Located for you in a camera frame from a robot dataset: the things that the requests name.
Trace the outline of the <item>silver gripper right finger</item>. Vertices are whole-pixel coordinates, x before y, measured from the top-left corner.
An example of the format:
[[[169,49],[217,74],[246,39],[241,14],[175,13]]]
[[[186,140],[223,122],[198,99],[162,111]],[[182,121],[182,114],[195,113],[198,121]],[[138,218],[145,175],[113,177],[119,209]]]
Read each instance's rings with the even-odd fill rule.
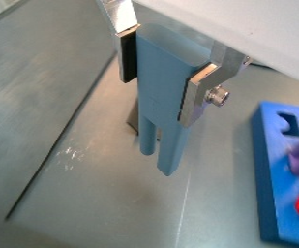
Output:
[[[222,84],[251,63],[251,58],[215,41],[209,62],[187,79],[179,122],[190,127],[203,115],[209,104],[221,107],[230,98]]]

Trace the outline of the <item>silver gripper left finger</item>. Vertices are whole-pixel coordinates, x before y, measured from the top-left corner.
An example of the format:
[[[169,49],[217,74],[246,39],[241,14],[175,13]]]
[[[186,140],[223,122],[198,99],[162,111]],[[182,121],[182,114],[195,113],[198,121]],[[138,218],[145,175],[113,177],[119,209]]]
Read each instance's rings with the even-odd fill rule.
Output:
[[[138,76],[137,31],[141,27],[131,0],[97,0],[107,19],[117,49],[119,77],[127,83]]]

